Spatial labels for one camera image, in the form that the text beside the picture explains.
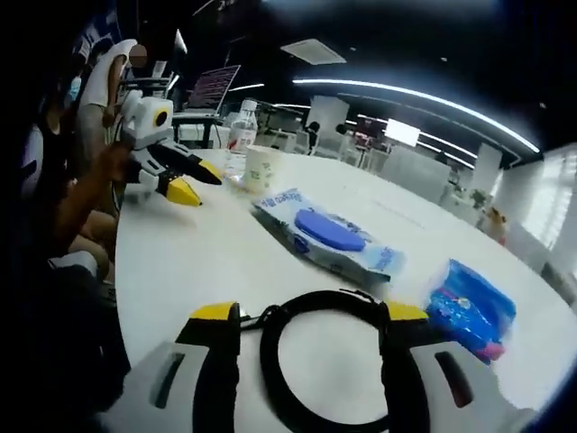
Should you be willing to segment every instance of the white cup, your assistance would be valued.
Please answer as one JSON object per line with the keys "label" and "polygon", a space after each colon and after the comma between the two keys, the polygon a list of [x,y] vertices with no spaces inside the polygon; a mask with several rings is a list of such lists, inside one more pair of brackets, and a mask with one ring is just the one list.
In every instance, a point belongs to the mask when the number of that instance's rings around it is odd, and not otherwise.
{"label": "white cup", "polygon": [[278,174],[281,154],[281,151],[270,147],[247,146],[244,187],[255,194],[267,191]]}

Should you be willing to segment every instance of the table surface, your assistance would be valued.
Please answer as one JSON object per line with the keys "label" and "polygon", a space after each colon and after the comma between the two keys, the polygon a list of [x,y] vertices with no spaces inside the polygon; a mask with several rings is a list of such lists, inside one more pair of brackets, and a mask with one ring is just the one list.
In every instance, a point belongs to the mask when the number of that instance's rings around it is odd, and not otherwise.
{"label": "table surface", "polygon": [[[224,166],[224,151],[198,151]],[[181,207],[153,194],[125,202],[116,246],[116,297],[126,350],[138,363],[161,341],[174,341],[191,311],[238,300],[251,315],[311,290],[351,288],[297,258],[265,230],[250,200],[229,186],[189,180],[203,206]],[[308,198],[407,254],[405,271],[373,295],[424,307],[429,279],[454,258],[508,295],[517,318],[506,353],[491,368],[518,407],[543,408],[577,356],[577,317],[539,276],[506,249],[440,207],[365,171],[283,154],[274,190],[299,188]],[[293,392],[316,413],[361,423],[387,411],[380,384],[377,332],[338,313],[308,313],[279,345]],[[237,431],[287,431],[263,395],[260,333],[243,335]]]}

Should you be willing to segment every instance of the water bottle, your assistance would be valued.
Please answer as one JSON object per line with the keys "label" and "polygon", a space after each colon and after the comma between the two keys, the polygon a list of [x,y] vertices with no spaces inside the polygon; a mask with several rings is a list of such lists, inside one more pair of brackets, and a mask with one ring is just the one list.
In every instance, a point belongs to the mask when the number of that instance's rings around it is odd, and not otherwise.
{"label": "water bottle", "polygon": [[252,99],[244,99],[241,111],[231,124],[231,132],[226,149],[231,153],[246,153],[246,148],[254,144],[258,125],[256,123],[257,103]]}

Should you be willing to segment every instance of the black ceiling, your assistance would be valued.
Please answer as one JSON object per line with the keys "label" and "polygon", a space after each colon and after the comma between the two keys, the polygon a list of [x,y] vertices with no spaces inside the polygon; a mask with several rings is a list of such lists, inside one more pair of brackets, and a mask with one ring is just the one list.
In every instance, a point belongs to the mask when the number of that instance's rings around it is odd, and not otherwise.
{"label": "black ceiling", "polygon": [[[293,78],[368,81],[469,107],[543,150],[577,141],[577,37],[569,6],[562,11],[540,0],[237,0],[225,14],[214,2],[192,17],[203,3],[183,2],[173,15],[188,46],[179,67],[182,86],[228,57],[228,64],[243,65],[235,86],[265,84],[231,97],[308,105],[313,95],[340,94],[351,106],[350,119],[358,113],[395,117],[471,152],[490,143],[524,160],[535,158],[494,126],[421,97],[292,84]],[[161,13],[151,10],[154,23]],[[279,49],[310,38],[347,63],[311,66]],[[505,154],[507,162],[516,159]]]}

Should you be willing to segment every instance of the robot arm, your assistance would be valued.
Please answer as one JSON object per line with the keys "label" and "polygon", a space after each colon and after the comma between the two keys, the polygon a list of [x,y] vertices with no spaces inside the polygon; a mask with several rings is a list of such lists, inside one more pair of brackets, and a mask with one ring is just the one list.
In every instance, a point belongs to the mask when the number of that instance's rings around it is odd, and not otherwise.
{"label": "robot arm", "polygon": [[204,183],[222,184],[223,175],[218,169],[171,139],[171,101],[142,97],[140,90],[132,90],[121,113],[123,138],[134,147],[129,183],[150,186],[169,201],[187,206],[200,206],[202,202],[184,175]]}

